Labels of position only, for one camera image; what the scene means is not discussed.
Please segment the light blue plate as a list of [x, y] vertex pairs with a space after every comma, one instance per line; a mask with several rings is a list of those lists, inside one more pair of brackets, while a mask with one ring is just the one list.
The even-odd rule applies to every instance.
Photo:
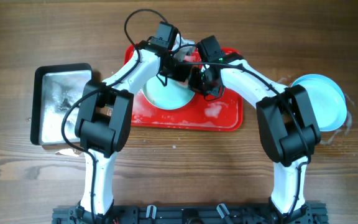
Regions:
[[188, 80], [179, 82], [168, 79], [163, 86], [158, 77], [153, 77], [142, 87], [147, 101], [163, 110], [176, 110], [188, 104], [195, 92], [188, 89]]
[[336, 82], [324, 75], [308, 74], [291, 84], [295, 85], [301, 85], [307, 91], [320, 131], [334, 131], [344, 124], [346, 100]]

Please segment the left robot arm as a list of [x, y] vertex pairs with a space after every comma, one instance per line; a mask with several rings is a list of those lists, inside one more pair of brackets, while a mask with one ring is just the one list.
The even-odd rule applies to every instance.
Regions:
[[161, 22], [157, 33], [134, 46], [132, 58], [102, 82], [90, 80], [75, 103], [75, 135], [86, 158], [86, 185], [80, 208], [101, 218], [112, 208], [114, 163], [131, 130], [134, 96], [153, 77], [185, 82], [189, 71], [174, 55], [182, 50], [178, 29]]

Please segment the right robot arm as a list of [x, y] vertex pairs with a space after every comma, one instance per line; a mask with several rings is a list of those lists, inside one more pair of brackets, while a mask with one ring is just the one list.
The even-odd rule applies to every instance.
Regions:
[[226, 54], [215, 36], [199, 41], [196, 49], [204, 66], [195, 78], [201, 92], [225, 87], [256, 109], [260, 142], [273, 161], [270, 204], [281, 219], [291, 219], [305, 204], [306, 167], [321, 140], [307, 91], [270, 80], [237, 53]]

